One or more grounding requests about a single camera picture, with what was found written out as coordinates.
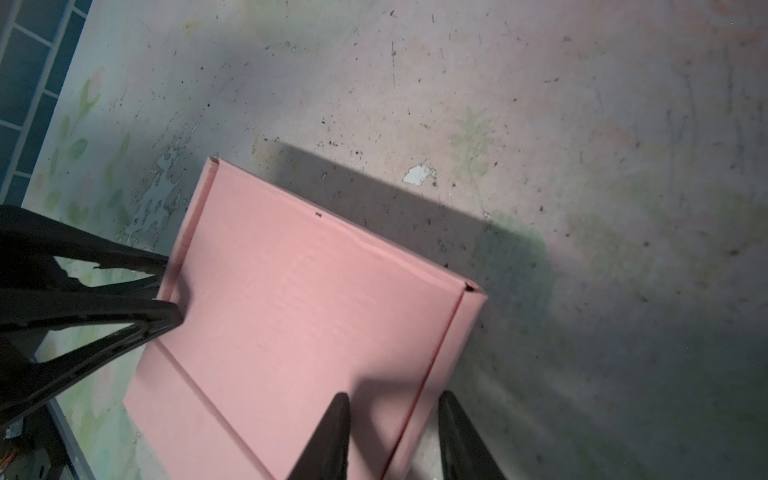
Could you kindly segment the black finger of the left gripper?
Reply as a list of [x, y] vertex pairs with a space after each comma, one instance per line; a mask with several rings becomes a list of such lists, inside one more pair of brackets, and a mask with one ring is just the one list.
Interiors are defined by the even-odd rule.
[[[58, 257], [95, 263], [100, 269], [146, 273], [143, 279], [88, 287], [56, 261]], [[154, 296], [168, 258], [115, 243], [18, 206], [1, 207], [1, 287]]]
[[182, 323], [179, 308], [161, 300], [3, 289], [1, 426]]

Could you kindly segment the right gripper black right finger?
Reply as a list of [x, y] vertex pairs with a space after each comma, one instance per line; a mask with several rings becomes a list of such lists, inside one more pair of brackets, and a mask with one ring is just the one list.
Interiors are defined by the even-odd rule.
[[444, 391], [438, 403], [438, 434], [445, 480], [505, 480], [456, 395]]

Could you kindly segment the pink paper box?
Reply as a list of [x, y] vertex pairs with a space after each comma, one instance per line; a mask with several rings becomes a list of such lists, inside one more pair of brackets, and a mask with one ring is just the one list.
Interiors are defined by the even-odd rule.
[[332, 398], [348, 475], [402, 479], [486, 301], [475, 283], [210, 158], [124, 399], [171, 479], [285, 479]]

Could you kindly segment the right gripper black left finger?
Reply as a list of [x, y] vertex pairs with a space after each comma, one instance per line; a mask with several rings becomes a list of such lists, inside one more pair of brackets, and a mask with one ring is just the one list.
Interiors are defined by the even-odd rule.
[[346, 480], [351, 431], [347, 393], [334, 395], [288, 480]]

